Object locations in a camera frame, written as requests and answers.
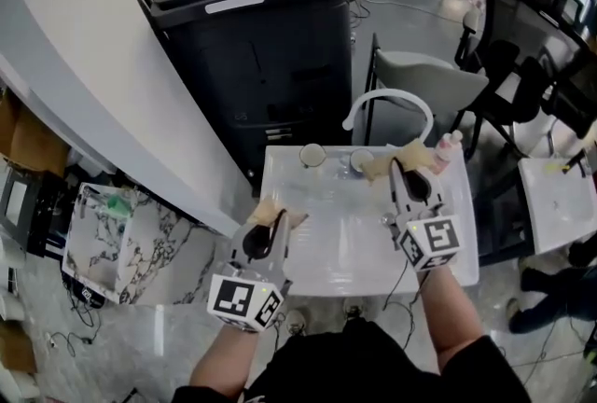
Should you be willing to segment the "white curved faucet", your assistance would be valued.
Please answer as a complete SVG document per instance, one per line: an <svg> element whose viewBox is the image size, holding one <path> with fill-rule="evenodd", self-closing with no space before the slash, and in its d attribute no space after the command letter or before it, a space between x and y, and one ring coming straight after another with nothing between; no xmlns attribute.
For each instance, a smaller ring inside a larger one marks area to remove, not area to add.
<svg viewBox="0 0 597 403"><path fill-rule="evenodd" d="M371 90L368 92L363 93L360 95L353 103L349 114L347 115L346 119L341 123L342 128L345 131L351 131L354 128L354 121L356 117L356 113L359 107L365 104L368 101L381 99L381 98L397 98L402 99L412 104L415 104L420 110L423 112L425 117L425 126L419 135L419 139L424 142L430 132L432 131L433 124L434 124L434 117L431 112L429 105L416 96L413 93L404 91L404 90L394 90L394 89L380 89L380 90Z"/></svg>

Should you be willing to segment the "black sink stand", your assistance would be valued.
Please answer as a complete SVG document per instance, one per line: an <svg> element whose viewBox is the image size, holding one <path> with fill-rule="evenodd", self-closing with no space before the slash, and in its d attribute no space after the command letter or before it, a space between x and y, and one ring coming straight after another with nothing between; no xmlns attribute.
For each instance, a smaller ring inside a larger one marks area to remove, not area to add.
<svg viewBox="0 0 597 403"><path fill-rule="evenodd" d="M518 169L481 190L473 206L481 267L535 253L529 208Z"/></svg>

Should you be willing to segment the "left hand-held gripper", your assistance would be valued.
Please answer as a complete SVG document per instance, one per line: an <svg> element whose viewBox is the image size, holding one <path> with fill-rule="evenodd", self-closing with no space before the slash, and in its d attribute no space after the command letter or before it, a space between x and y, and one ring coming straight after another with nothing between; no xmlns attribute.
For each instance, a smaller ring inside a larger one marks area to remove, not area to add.
<svg viewBox="0 0 597 403"><path fill-rule="evenodd" d="M238 228L229 260L212 276L208 313L243 331L264 331L281 310L292 284L284 271L288 242L286 210L270 227L245 223Z"/></svg>

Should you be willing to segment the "person's right forearm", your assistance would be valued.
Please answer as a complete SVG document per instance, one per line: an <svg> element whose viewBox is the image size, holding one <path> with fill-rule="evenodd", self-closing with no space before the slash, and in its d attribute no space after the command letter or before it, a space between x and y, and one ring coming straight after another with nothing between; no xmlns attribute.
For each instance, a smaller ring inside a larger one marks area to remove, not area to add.
<svg viewBox="0 0 597 403"><path fill-rule="evenodd" d="M473 302L448 266L417 274L430 339L443 372L461 350L484 335Z"/></svg>

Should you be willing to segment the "pink soap bottle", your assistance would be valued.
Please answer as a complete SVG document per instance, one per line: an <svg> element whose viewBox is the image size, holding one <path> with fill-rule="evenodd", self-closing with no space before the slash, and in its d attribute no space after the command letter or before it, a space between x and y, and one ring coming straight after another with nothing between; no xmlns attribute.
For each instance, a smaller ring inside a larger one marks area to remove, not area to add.
<svg viewBox="0 0 597 403"><path fill-rule="evenodd" d="M431 171L439 175L450 164L452 158L462 151L463 134L459 130L445 133L437 142L433 159L434 163Z"/></svg>

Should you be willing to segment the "grey chair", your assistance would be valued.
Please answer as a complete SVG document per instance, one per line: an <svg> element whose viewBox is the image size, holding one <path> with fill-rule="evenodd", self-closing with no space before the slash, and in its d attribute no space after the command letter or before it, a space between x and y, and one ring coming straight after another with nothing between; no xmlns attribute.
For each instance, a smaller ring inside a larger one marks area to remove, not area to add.
<svg viewBox="0 0 597 403"><path fill-rule="evenodd" d="M464 111L488 84L486 76L456 69L430 55L383 50L378 37L372 37L365 91L406 91L424 101L435 117Z"/></svg>

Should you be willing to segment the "person's left shoe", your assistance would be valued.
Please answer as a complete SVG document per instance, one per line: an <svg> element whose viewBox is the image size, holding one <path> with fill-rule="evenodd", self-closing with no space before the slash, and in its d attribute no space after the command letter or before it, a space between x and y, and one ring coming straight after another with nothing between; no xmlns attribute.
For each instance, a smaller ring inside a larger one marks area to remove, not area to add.
<svg viewBox="0 0 597 403"><path fill-rule="evenodd" d="M293 336L306 336L310 323L309 311L304 308L290 310L285 317L287 333Z"/></svg>

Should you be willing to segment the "wooden brush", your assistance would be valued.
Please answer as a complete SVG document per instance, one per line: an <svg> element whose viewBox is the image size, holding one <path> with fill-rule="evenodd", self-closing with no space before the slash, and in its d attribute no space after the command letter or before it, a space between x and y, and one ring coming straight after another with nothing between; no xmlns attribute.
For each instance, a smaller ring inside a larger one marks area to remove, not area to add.
<svg viewBox="0 0 597 403"><path fill-rule="evenodd" d="M288 214L292 229L295 229L302 224L309 216L307 213L283 207L279 202L275 201L272 196L266 196L259 202L252 214L248 216L246 222L272 228L278 215L282 211L285 211Z"/></svg>
<svg viewBox="0 0 597 403"><path fill-rule="evenodd" d="M431 168L435 165L433 152L420 139L415 139L401 148L386 150L379 157L366 161L361 169L370 182L387 176L392 159L396 159L404 172L416 171L418 168Z"/></svg>

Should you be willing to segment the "small green container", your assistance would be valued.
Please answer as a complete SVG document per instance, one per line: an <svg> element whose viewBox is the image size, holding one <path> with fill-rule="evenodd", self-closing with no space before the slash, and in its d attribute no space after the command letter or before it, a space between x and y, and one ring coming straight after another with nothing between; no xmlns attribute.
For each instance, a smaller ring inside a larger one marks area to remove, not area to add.
<svg viewBox="0 0 597 403"><path fill-rule="evenodd" d="M118 194L111 195L106 202L106 212L113 217L129 218L132 214L131 204Z"/></svg>

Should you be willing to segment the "person's black shirt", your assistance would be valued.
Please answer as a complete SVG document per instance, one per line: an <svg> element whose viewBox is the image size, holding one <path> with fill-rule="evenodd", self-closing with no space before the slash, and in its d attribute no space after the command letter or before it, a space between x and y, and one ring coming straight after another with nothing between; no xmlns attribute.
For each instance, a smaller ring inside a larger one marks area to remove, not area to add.
<svg viewBox="0 0 597 403"><path fill-rule="evenodd" d="M488 336L432 373L379 326L356 321L290 338L242 395L243 403L531 403Z"/></svg>

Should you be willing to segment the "tall black copier machine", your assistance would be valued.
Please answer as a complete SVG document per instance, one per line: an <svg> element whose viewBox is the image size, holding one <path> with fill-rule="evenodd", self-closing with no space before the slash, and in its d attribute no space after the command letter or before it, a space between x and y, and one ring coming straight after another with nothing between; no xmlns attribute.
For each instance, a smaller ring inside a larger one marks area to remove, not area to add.
<svg viewBox="0 0 597 403"><path fill-rule="evenodd" d="M348 0L153 0L150 13L252 188L268 146L349 143Z"/></svg>

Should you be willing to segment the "blue cup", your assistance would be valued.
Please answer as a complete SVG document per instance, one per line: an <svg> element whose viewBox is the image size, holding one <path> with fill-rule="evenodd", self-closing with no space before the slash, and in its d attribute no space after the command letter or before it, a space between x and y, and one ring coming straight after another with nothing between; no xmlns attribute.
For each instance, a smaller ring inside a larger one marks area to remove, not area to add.
<svg viewBox="0 0 597 403"><path fill-rule="evenodd" d="M353 171L357 174L362 174L363 166L374 160L374 155L364 148L354 150L349 158L349 162Z"/></svg>

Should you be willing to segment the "person's left forearm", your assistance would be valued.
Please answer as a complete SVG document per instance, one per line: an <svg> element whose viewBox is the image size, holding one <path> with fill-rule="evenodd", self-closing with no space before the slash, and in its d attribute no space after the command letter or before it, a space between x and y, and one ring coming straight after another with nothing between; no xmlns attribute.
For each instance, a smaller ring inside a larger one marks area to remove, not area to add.
<svg viewBox="0 0 597 403"><path fill-rule="evenodd" d="M189 385L236 401L248 381L260 334L224 325L191 372Z"/></svg>

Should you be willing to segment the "black round floor device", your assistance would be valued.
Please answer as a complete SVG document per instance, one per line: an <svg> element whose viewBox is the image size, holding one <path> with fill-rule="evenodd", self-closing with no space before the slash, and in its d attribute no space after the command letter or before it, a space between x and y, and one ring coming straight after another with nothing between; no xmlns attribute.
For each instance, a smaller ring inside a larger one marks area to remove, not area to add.
<svg viewBox="0 0 597 403"><path fill-rule="evenodd" d="M79 281L66 280L63 283L67 293L74 299L74 302L85 304L87 307L95 310L101 310L105 306L105 297L81 284Z"/></svg>

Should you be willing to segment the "marble pattern sink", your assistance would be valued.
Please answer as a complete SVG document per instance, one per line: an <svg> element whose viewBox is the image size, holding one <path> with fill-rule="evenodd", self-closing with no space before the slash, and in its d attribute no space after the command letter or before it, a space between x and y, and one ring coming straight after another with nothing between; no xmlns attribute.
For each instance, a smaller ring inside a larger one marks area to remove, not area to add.
<svg viewBox="0 0 597 403"><path fill-rule="evenodd" d="M225 236L137 189L84 184L101 193L103 204L80 219L76 196L66 274L116 304L189 304L205 295ZM129 218L106 212L113 194L131 204Z"/></svg>

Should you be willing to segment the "white arch column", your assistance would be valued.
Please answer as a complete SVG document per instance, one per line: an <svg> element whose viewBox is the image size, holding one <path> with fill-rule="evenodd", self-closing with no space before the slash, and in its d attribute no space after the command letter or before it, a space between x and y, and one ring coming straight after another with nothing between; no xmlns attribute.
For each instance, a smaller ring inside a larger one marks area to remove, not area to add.
<svg viewBox="0 0 597 403"><path fill-rule="evenodd" d="M137 0L0 0L0 56L76 146L225 236L251 188Z"/></svg>

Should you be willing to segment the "brown cardboard box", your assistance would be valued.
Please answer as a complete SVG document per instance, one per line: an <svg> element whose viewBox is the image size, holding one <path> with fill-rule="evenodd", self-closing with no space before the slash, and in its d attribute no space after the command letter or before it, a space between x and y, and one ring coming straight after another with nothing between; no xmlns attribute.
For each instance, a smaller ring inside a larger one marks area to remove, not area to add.
<svg viewBox="0 0 597 403"><path fill-rule="evenodd" d="M10 89L0 97L0 156L33 172L64 176L70 146Z"/></svg>

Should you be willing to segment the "black mesh office chair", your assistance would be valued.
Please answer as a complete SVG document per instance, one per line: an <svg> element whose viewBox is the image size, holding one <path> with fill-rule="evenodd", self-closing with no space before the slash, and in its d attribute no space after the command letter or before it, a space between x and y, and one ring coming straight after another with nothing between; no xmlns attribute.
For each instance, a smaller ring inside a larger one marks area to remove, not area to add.
<svg viewBox="0 0 597 403"><path fill-rule="evenodd" d="M545 122L541 135L547 141L548 153L554 154L558 124L567 127L577 139L583 139L597 121L597 32L589 33L586 47L576 52L549 39L542 61L552 84L542 98Z"/></svg>

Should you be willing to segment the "black framed white panel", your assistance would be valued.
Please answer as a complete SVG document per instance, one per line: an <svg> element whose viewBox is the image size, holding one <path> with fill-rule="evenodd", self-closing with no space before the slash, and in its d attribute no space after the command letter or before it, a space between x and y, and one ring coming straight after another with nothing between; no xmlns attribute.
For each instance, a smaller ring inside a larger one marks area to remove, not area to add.
<svg viewBox="0 0 597 403"><path fill-rule="evenodd" d="M0 225L23 250L27 250L42 177L42 173L10 168L0 197Z"/></svg>

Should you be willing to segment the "black mesh chair with headrest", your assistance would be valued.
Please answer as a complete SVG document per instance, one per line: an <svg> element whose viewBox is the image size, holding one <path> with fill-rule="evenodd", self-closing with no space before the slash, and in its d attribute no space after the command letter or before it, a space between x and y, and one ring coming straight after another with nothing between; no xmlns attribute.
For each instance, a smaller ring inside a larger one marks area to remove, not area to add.
<svg viewBox="0 0 597 403"><path fill-rule="evenodd" d="M589 54L576 29L581 8L580 0L486 0L482 28L475 9L465 14L454 60L461 70L483 72L488 79L467 107L475 116L467 160L475 154L483 123L492 125L514 154L524 155L511 131L533 121L559 74Z"/></svg>

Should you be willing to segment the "small white sink basin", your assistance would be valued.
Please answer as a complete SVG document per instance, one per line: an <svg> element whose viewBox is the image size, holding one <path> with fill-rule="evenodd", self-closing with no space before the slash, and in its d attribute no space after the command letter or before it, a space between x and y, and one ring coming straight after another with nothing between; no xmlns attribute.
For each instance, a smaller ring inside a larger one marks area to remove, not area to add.
<svg viewBox="0 0 597 403"><path fill-rule="evenodd" d="M592 175L566 159L518 162L535 253L554 251L597 232L597 188Z"/></svg>

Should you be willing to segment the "large white sink basin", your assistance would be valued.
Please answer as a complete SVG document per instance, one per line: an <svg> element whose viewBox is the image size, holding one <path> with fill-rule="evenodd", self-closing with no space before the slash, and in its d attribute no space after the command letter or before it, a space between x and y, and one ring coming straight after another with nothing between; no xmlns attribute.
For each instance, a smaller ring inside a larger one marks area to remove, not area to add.
<svg viewBox="0 0 597 403"><path fill-rule="evenodd" d="M379 157L389 147L328 146L326 160L305 168L300 146L268 146L261 196L307 213L291 232L284 265L290 294L302 297L412 293L411 265L392 242L382 218L395 211L387 176L370 183L351 168L351 153L364 148Z"/></svg>

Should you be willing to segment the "chrome faucet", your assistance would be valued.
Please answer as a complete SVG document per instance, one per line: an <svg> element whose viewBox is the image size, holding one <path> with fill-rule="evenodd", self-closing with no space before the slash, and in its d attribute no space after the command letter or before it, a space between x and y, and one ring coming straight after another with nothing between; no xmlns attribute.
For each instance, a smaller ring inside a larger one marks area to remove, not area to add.
<svg viewBox="0 0 597 403"><path fill-rule="evenodd" d="M79 218L84 219L87 209L96 209L103 204L101 193L90 186L83 184L77 195L77 202L79 205Z"/></svg>

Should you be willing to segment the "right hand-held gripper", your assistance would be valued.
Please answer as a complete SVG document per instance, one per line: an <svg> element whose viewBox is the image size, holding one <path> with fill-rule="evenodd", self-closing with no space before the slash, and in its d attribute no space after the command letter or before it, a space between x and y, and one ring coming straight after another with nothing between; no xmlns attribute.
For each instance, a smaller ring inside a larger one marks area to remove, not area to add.
<svg viewBox="0 0 597 403"><path fill-rule="evenodd" d="M426 167L405 172L400 161L392 158L390 186L396 207L395 250L416 272L449 264L463 248L461 222L443 203L437 175Z"/></svg>

